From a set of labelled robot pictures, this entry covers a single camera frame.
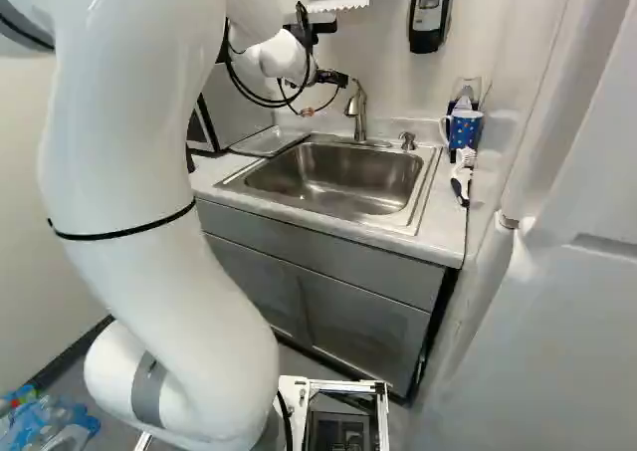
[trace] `wall-mounted soap dispenser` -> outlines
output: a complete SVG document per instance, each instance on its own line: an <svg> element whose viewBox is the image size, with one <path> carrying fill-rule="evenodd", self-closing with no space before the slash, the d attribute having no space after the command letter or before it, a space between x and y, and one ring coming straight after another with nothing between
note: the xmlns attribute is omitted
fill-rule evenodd
<svg viewBox="0 0 637 451"><path fill-rule="evenodd" d="M411 0L409 48L412 53L438 51L447 37L452 0Z"/></svg>

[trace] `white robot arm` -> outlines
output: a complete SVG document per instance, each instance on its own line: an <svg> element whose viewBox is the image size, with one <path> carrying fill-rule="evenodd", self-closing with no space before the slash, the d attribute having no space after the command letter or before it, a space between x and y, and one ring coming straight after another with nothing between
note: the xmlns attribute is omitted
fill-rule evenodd
<svg viewBox="0 0 637 451"><path fill-rule="evenodd" d="M111 414L190 450L251 449L279 378L268 324L202 236L184 163L226 11L235 47L257 45L241 55L246 68L303 77L305 50L280 32L278 0L0 2L3 31L29 30L34 49L55 42L42 194L117 318L87 357L87 386Z"/></svg>

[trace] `faucet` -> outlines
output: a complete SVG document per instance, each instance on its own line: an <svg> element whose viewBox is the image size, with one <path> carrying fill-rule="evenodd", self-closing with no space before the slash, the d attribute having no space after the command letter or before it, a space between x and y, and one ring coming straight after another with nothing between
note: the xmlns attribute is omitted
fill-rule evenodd
<svg viewBox="0 0 637 451"><path fill-rule="evenodd" d="M416 140L416 135L413 132L404 131L399 136L399 139L402 139L402 145L400 148L402 150L416 150L416 144L414 140Z"/></svg>
<svg viewBox="0 0 637 451"><path fill-rule="evenodd" d="M352 78L356 83L356 93L349 98L345 106L345 115L356 119L354 129L354 142L372 147L391 147L391 143L385 140L373 140L367 138L367 93L362 84L356 78Z"/></svg>

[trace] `stainless steel sink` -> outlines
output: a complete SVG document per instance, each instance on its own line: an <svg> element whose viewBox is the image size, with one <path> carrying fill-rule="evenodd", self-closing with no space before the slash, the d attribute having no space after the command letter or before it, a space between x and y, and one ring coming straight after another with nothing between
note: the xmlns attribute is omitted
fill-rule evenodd
<svg viewBox="0 0 637 451"><path fill-rule="evenodd" d="M438 157L437 147L405 152L315 137L217 185L414 235Z"/></svg>

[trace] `electrical cord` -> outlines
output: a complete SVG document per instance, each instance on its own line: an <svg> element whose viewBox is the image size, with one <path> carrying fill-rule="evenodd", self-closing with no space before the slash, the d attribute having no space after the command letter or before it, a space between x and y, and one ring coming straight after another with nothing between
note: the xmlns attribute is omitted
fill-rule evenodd
<svg viewBox="0 0 637 451"><path fill-rule="evenodd" d="M235 50L232 44L230 43L230 21L228 18L226 18L226 29L224 32L224 39L223 39L224 46L227 49L226 50L227 54L225 55L225 65L226 65L226 70L228 71L228 76L230 77L230 80L232 81L232 84L235 86L237 91L251 103L254 103L255 105L261 108L266 108L270 110L277 110L280 108L287 107L295 115L304 115L304 112L311 112L311 115L313 115L314 113L324 110L329 105L331 105L331 103L333 103L333 101L336 99L336 96L338 96L339 89L342 87L342 85L336 84L336 90L333 96L329 99L327 103L325 103L324 105L322 105L321 107L317 109L306 108L302 110L301 112L298 112L294 108L294 106L292 106L293 101L296 100L308 86L308 83L310 82L310 71L312 69L312 63L311 63L312 57L310 54L310 50L311 50L310 44L312 43L312 31L310 30L309 23L308 23L308 10L301 2L297 3L297 18L298 18L299 24L302 26L305 32L305 37L303 39L303 46L306 50L306 73L305 73L303 82L299 86L299 90L296 93L294 93L290 98L286 96L283 90L283 80L281 78L277 78L277 83L279 85L279 91L281 92L281 95L283 97L282 100L272 100L270 98L264 98L258 95L257 93L255 93L254 91L252 91L243 81L241 81L241 79L237 75L237 72L234 69L234 66L232 64L232 56L230 53L232 52L236 55L240 55L242 53ZM321 78L316 78L316 81L319 81L322 83L325 82L325 81L321 81Z"/></svg>
<svg viewBox="0 0 637 451"><path fill-rule="evenodd" d="M290 422L290 414L288 414L288 405L286 404L286 400L283 399L283 395L280 391L277 391L277 398L279 398L281 415L283 416L283 422L286 428L286 450L293 451L292 424Z"/></svg>
<svg viewBox="0 0 637 451"><path fill-rule="evenodd" d="M226 55L226 59L225 59L226 69L228 70L228 76L230 77L230 80L232 81L235 88L237 88L237 91L239 91L239 93L241 93L241 95L244 98L256 104L257 106L260 106L262 108L267 108L267 109L279 109L283 107L290 107L291 102L294 101L303 93L308 83L310 82L310 71L312 69L312 63L311 63L312 57L310 54L310 44L312 42L312 32L310 31L310 28L308 27L308 22L307 22L308 10L301 2L297 3L297 16L305 32L303 46L306 49L306 74L304 76L303 82L299 86L299 90L291 98L289 99L284 98L283 100L271 100L269 98L264 98L262 96L259 96L255 92L251 91L250 88L248 88L241 81L241 79L237 75L237 72L235 71L232 65L232 58L230 55L230 51L234 52L235 54L237 52L236 50L234 50L234 48L232 48L232 45L230 44L230 39L229 39L230 22L226 18L226 31L224 33L224 44L226 48L230 50L228 51L228 54Z"/></svg>
<svg viewBox="0 0 637 451"><path fill-rule="evenodd" d="M230 49L231 51L234 51L234 49L230 45L229 32L230 32L230 23L229 23L229 20L226 19L226 31L224 34L224 44L226 45L228 49ZM273 109L273 110L283 108L285 106L288 106L292 101L298 98L301 95L301 93L304 91L308 83L310 82L310 70L312 68L310 50L307 47L307 45L304 45L304 47L306 48L306 74L304 76L304 80L302 84L299 87L299 90L289 99L271 100L269 98L264 98L262 96L259 96L258 94L251 91L250 88L248 88L237 75L234 67L232 66L232 58L230 54L226 55L226 59L225 59L226 70L228 70L228 76L230 77L230 80L232 81L235 88L237 88L237 91L239 91L239 93L241 93L241 95L244 98L251 101L252 103L262 108Z"/></svg>
<svg viewBox="0 0 637 451"><path fill-rule="evenodd" d="M283 84L281 79L277 79L277 83L279 84L279 91L281 92L281 96L283 96L284 100L288 101L288 98L286 98L286 93L285 91L283 91ZM290 108L290 110L292 110L292 112L296 115L304 115L303 112L306 110L312 110L312 115L318 113L319 111L324 110L325 108L329 107L329 105L331 105L334 100L336 99L336 97L338 96L338 93L340 93L340 86L336 86L336 89L334 90L334 94L331 96L331 98L329 98L329 100L322 105L319 108L306 108L304 110L301 110L301 112L299 113L297 110L294 109L294 107L292 106L292 104L288 104L288 108Z"/></svg>

